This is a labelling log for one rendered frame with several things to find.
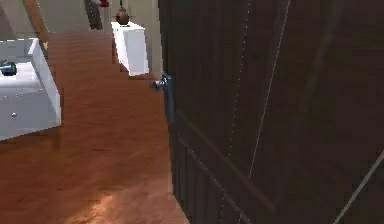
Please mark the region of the dark brown room door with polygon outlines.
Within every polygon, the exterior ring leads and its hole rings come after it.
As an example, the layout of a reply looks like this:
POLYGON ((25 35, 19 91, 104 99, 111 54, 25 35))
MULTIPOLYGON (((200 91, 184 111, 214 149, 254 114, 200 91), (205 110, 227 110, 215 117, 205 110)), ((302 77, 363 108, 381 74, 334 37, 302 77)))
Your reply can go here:
POLYGON ((189 224, 384 224, 384 0, 158 0, 189 224))

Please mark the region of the brown round vase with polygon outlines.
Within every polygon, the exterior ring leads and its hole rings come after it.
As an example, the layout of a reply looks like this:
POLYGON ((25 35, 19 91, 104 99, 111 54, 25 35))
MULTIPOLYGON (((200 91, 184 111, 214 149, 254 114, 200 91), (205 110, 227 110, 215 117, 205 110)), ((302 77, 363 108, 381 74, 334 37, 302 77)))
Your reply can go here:
POLYGON ((125 8, 120 8, 116 13, 116 21, 120 25, 127 25, 129 23, 129 15, 125 8))

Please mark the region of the dark leaning ladder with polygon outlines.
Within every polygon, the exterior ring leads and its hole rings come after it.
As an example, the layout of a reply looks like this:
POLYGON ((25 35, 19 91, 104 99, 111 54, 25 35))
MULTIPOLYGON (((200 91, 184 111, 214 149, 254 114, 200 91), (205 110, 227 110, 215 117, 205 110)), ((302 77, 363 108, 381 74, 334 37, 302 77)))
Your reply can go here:
POLYGON ((100 0, 84 0, 84 6, 91 30, 102 30, 103 25, 100 16, 100 0))

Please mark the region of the white chest of drawers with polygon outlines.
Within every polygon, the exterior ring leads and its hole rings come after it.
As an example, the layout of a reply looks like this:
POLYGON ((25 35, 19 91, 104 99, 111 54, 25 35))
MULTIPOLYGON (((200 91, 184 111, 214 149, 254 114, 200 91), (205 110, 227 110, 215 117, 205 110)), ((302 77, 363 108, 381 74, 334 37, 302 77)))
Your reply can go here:
POLYGON ((60 126, 60 94, 39 39, 0 41, 1 59, 13 62, 16 74, 0 68, 0 141, 60 126))

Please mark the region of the dark blue-green small object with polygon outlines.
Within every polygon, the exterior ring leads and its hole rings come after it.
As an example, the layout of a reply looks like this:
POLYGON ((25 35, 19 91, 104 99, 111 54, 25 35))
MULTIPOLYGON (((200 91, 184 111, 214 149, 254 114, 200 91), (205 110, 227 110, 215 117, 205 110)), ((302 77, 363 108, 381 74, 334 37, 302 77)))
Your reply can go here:
POLYGON ((17 67, 14 62, 0 62, 0 71, 4 76, 14 76, 17 74, 17 67))

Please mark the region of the white pedestal cabinet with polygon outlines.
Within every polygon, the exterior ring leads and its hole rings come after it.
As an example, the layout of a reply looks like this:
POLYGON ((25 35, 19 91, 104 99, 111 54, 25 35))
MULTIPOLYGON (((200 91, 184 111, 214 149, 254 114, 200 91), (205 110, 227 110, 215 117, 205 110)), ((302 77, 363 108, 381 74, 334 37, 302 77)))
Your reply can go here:
POLYGON ((120 25, 111 23, 119 62, 128 70, 130 76, 149 72, 145 41, 145 28, 129 22, 120 25))

